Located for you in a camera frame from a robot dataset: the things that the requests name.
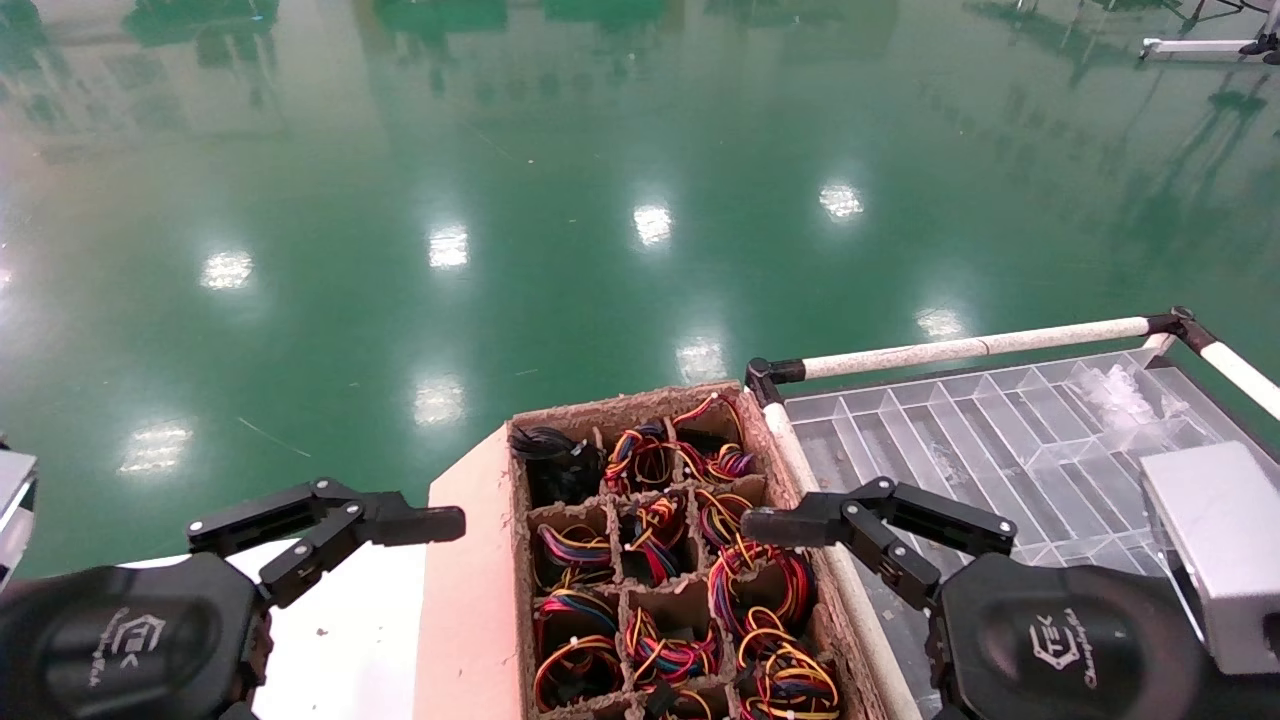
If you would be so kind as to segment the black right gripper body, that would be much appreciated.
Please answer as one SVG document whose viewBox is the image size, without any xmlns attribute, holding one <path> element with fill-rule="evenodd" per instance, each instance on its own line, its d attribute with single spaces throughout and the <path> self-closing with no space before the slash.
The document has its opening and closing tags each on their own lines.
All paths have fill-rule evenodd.
<svg viewBox="0 0 1280 720">
<path fill-rule="evenodd" d="M 928 651 L 969 719 L 1179 719 L 1211 667 L 1165 579 L 997 553 L 942 584 Z"/>
</svg>

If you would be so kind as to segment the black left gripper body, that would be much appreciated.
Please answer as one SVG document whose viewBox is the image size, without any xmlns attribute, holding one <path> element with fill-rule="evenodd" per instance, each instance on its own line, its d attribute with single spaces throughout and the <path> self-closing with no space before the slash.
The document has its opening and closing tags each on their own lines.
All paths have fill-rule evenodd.
<svg viewBox="0 0 1280 720">
<path fill-rule="evenodd" d="M 196 553 L 3 592 L 5 719 L 250 719 L 273 650 L 259 584 Z"/>
</svg>

